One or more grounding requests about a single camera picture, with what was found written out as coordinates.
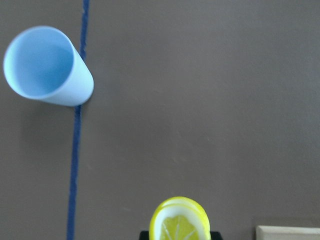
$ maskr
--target blue string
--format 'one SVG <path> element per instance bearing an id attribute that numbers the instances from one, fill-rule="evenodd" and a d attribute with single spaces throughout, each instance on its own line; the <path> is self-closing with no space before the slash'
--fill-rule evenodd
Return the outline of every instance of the blue string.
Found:
<path id="1" fill-rule="evenodd" d="M 86 60 L 86 38 L 88 31 L 88 15 L 90 0 L 83 0 L 82 27 L 80 36 L 80 57 Z M 77 179 L 79 166 L 79 146 L 81 137 L 81 112 L 82 106 L 74 108 L 74 125 L 72 140 L 72 158 L 70 173 L 70 190 L 68 203 L 68 220 L 66 229 L 66 239 L 73 240 L 75 237 L 75 216 L 76 216 L 76 200 L 77 200 Z"/>

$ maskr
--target gray surface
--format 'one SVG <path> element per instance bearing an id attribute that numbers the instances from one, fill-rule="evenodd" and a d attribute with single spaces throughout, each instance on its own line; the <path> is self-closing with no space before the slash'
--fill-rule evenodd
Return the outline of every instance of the gray surface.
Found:
<path id="1" fill-rule="evenodd" d="M 35 25 L 79 46 L 81 1 L 0 3 L 0 54 Z M 93 0 L 76 239 L 136 240 L 184 195 L 211 230 L 320 226 L 320 1 Z M 73 109 L 0 81 L 0 239 L 64 239 Z"/>

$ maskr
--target black base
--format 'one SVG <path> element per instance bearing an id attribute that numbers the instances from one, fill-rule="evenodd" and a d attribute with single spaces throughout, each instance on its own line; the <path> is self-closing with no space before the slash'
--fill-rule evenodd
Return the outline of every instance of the black base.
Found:
<path id="1" fill-rule="evenodd" d="M 220 232 L 218 231 L 211 231 L 211 240 L 223 240 Z M 149 240 L 149 231 L 141 231 L 139 240 Z"/>

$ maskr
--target lemon slice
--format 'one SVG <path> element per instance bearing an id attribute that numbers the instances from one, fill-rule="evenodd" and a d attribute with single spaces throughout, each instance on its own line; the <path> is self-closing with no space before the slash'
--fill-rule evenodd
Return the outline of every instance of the lemon slice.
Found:
<path id="1" fill-rule="evenodd" d="M 175 196 L 155 210 L 149 228 L 150 240 L 210 240 L 210 223 L 196 201 Z"/>

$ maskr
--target plastic cup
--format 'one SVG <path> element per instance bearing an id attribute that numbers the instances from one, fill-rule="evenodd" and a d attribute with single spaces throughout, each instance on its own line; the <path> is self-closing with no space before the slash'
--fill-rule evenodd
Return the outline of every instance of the plastic cup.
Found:
<path id="1" fill-rule="evenodd" d="M 3 71 L 17 94 L 51 104 L 81 105 L 94 89 L 93 77 L 69 38 L 50 26 L 16 36 L 6 50 Z"/>

